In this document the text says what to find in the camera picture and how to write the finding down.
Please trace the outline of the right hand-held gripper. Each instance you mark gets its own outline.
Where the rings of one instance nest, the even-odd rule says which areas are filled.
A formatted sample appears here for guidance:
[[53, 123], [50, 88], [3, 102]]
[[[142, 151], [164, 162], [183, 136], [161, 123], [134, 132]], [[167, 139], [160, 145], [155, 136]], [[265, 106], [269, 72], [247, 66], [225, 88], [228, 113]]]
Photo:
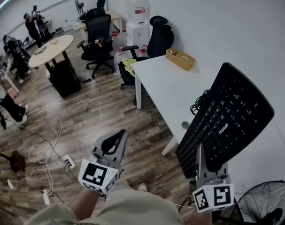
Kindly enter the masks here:
[[234, 184], [228, 174], [228, 165], [225, 163], [219, 171], [210, 172], [202, 144], [197, 148], [196, 172], [192, 196], [198, 213], [222, 210], [234, 204]]

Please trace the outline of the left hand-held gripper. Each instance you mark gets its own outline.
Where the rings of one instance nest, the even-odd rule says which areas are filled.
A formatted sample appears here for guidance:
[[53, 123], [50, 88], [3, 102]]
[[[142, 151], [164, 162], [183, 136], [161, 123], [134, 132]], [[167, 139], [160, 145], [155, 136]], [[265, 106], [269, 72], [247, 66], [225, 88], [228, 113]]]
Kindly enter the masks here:
[[128, 133], [116, 129], [100, 136], [87, 159], [83, 159], [78, 181], [88, 189], [107, 194], [124, 171], [124, 156]]

